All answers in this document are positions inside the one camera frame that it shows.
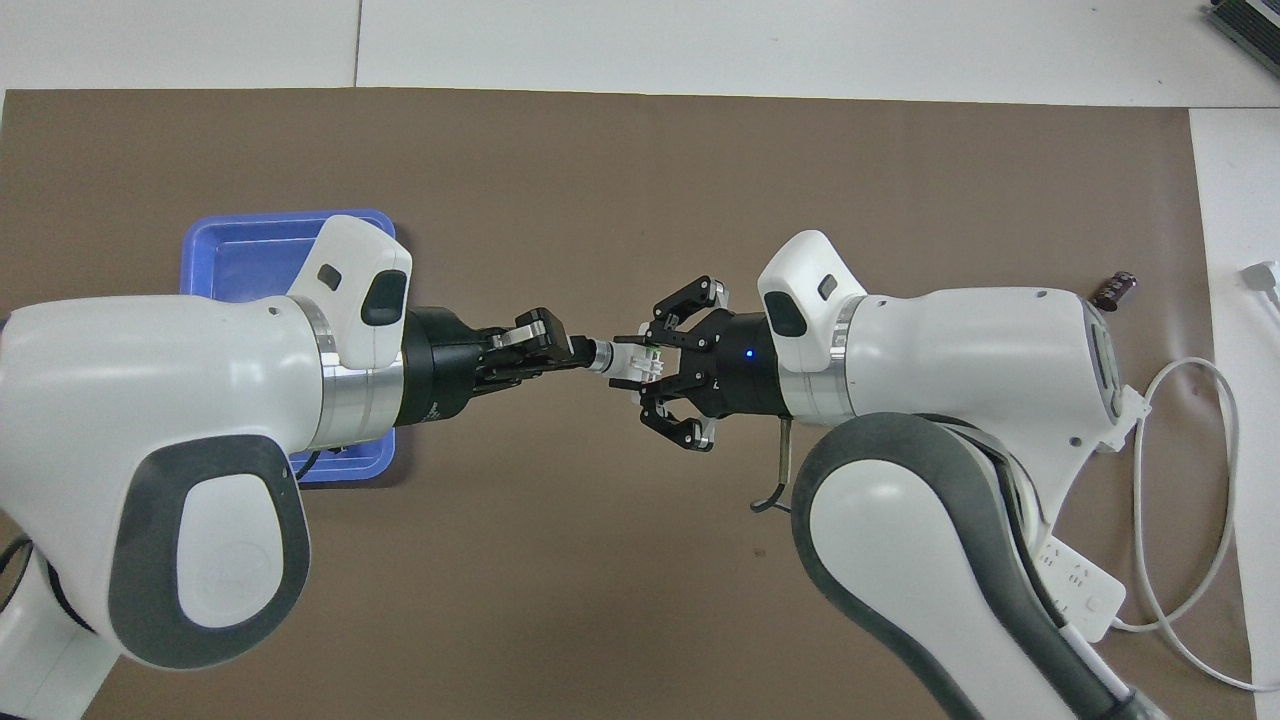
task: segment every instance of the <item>white cable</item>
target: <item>white cable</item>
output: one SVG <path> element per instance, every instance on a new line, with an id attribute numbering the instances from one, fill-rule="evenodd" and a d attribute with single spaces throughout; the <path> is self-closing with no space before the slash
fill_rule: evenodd
<path id="1" fill-rule="evenodd" d="M 1204 578 L 1198 585 L 1196 585 L 1192 594 L 1188 596 L 1176 610 L 1166 615 L 1164 609 L 1160 606 L 1160 600 L 1156 598 L 1156 591 L 1151 585 L 1151 575 L 1147 571 L 1147 548 L 1143 541 L 1142 524 L 1142 443 L 1146 434 L 1146 419 L 1139 419 L 1133 439 L 1133 547 L 1137 560 L 1138 584 L 1142 589 L 1142 598 L 1156 614 L 1156 621 L 1146 625 L 1130 625 L 1116 618 L 1111 621 L 1111 626 L 1130 633 L 1143 633 L 1158 629 L 1165 638 L 1169 639 L 1174 648 L 1187 659 L 1188 662 L 1198 667 L 1206 675 L 1242 691 L 1256 693 L 1276 692 L 1280 691 L 1280 685 L 1256 685 L 1253 683 L 1238 680 L 1215 670 L 1213 667 L 1210 667 L 1199 657 L 1196 657 L 1196 655 L 1188 650 L 1185 644 L 1183 644 L 1178 633 L 1174 632 L 1172 621 L 1190 610 L 1192 606 L 1199 601 L 1201 596 L 1204 594 L 1204 591 L 1208 589 L 1210 584 L 1212 584 L 1213 578 L 1217 575 L 1217 571 L 1226 557 L 1231 537 L 1235 534 L 1235 468 L 1240 450 L 1240 418 L 1236 410 L 1235 393 L 1231 392 L 1231 386 L 1226 382 L 1222 372 L 1203 357 L 1183 357 L 1181 360 L 1174 360 L 1169 365 L 1165 365 L 1165 368 L 1156 373 L 1156 377 L 1152 378 L 1151 384 L 1147 386 L 1147 395 L 1144 396 L 1147 405 L 1151 405 L 1160 383 L 1164 382 L 1170 373 L 1183 365 L 1199 365 L 1208 370 L 1221 389 L 1222 397 L 1226 400 L 1228 416 L 1222 419 L 1225 425 L 1224 429 L 1226 432 L 1226 518 L 1222 521 L 1222 536 L 1219 539 L 1217 551 L 1213 553 L 1213 560 L 1210 562 L 1208 570 L 1204 573 Z"/>

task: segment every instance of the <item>small white part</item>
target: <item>small white part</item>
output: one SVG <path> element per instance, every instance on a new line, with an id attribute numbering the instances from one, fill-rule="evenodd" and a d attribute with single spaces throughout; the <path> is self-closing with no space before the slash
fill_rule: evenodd
<path id="1" fill-rule="evenodd" d="M 32 551 L 0 611 L 0 712 L 73 720 L 88 708 L 119 653 L 58 605 L 45 559 Z"/>
<path id="2" fill-rule="evenodd" d="M 337 270 L 340 278 L 337 283 L 325 266 Z M 369 325 L 361 319 L 361 309 L 379 273 L 399 270 L 407 277 L 412 266 L 408 251 L 381 229 L 360 218 L 334 215 L 320 228 L 288 295 L 307 297 L 320 307 L 333 329 L 344 366 L 352 370 L 385 368 L 401 350 L 408 286 L 401 297 L 401 316 L 394 323 Z"/>
<path id="3" fill-rule="evenodd" d="M 212 478 L 187 492 L 178 528 L 178 603 L 205 628 L 256 615 L 284 577 L 280 523 L 257 475 Z"/>
<path id="4" fill-rule="evenodd" d="M 823 286 L 828 275 L 835 286 L 831 281 Z M 804 318 L 806 331 L 803 336 L 773 333 L 778 364 L 792 373 L 817 373 L 831 364 L 831 336 L 840 311 L 849 299 L 867 295 L 819 231 L 804 231 L 787 241 L 764 266 L 756 287 L 762 300 L 771 292 L 788 295 Z M 768 302 L 765 313 L 769 313 Z M 772 315 L 769 324 L 772 329 Z"/>
<path id="5" fill-rule="evenodd" d="M 637 334 L 644 337 L 649 323 L 640 325 Z M 595 341 L 595 363 L 589 368 L 605 378 L 652 383 L 662 378 L 662 351 L 649 345 L 630 342 Z M 640 404 L 640 393 L 632 392 L 631 401 Z"/>
<path id="6" fill-rule="evenodd" d="M 884 460 L 836 469 L 809 527 L 832 577 L 923 644 L 983 717 L 1074 717 L 991 612 L 950 515 L 915 473 Z"/>
<path id="7" fill-rule="evenodd" d="M 1124 603 L 1124 583 L 1052 536 L 1036 556 L 1036 571 L 1053 606 L 1085 641 L 1096 643 L 1107 634 Z"/>

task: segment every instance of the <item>black cable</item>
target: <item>black cable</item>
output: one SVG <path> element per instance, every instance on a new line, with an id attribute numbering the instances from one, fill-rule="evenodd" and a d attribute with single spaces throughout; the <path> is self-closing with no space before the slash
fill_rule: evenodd
<path id="1" fill-rule="evenodd" d="M 31 538 L 26 533 L 13 538 L 13 542 L 4 548 L 4 552 L 0 552 L 0 573 L 4 573 L 5 568 L 9 566 L 9 561 L 28 544 L 31 544 Z"/>
<path id="2" fill-rule="evenodd" d="M 298 471 L 293 474 L 293 479 L 294 480 L 301 480 L 302 475 L 306 475 L 307 471 L 311 470 L 311 468 L 315 466 L 316 460 L 320 460 L 320 451 L 319 450 L 315 451 L 315 452 L 312 452 L 311 457 L 307 457 L 307 461 L 303 462 L 301 468 L 298 468 Z"/>

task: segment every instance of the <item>white connector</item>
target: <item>white connector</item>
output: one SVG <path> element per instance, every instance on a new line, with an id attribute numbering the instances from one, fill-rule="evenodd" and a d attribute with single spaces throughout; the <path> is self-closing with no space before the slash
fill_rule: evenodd
<path id="1" fill-rule="evenodd" d="M 649 323 L 640 325 L 639 336 L 643 337 L 648 329 Z M 646 384 L 662 378 L 662 352 L 649 345 L 598 340 L 595 341 L 595 361 L 588 366 L 588 370 L 600 373 L 605 378 Z M 631 400 L 639 405 L 640 393 L 632 392 Z"/>

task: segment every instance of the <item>white plastic housing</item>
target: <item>white plastic housing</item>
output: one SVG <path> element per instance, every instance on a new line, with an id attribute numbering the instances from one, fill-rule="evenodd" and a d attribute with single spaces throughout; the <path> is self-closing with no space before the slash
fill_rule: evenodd
<path id="1" fill-rule="evenodd" d="M 288 297 L 195 296 L 33 305 L 0 333 L 0 506 L 58 569 L 72 607 L 122 652 L 108 611 L 134 469 L 178 442 L 257 434 L 311 442 L 321 370 Z M 242 516 L 225 516 L 228 533 Z"/>
<path id="2" fill-rule="evenodd" d="M 823 297 L 823 281 L 828 275 L 828 286 L 831 282 L 835 286 Z M 840 310 L 850 297 L 867 295 L 819 231 L 804 231 L 787 241 L 765 265 L 756 287 L 774 331 L 777 318 L 767 299 L 771 292 L 790 296 L 808 327 L 800 337 L 773 332 L 778 364 L 792 373 L 815 373 L 831 364 L 831 336 Z"/>
<path id="3" fill-rule="evenodd" d="M 1087 310 L 1061 290 L 963 288 L 867 296 L 849 328 L 845 382 L 855 415 L 931 413 L 998 438 L 1023 464 L 1052 527 L 1096 450 L 1119 450 L 1146 406 L 1119 388 L 1117 416 Z"/>
<path id="4" fill-rule="evenodd" d="M 284 575 L 284 546 L 261 478 L 224 475 L 187 491 L 177 575 L 182 612 L 205 628 L 243 623 L 270 602 Z"/>
<path id="5" fill-rule="evenodd" d="M 361 318 L 361 309 L 380 273 L 394 270 L 407 278 L 412 266 L 408 251 L 381 229 L 360 218 L 333 215 L 320 228 L 288 295 L 308 297 L 320 307 L 343 366 L 385 368 L 401 350 L 407 292 L 401 293 L 399 319 L 394 323 L 370 325 Z"/>
<path id="6" fill-rule="evenodd" d="M 850 462 L 818 488 L 809 523 L 831 575 L 924 646 L 983 717 L 1074 717 L 991 612 L 950 515 L 918 475 Z"/>
<path id="7" fill-rule="evenodd" d="M 32 551 L 0 614 L 0 712 L 76 720 L 88 708 L 119 651 L 58 605 L 45 559 Z"/>

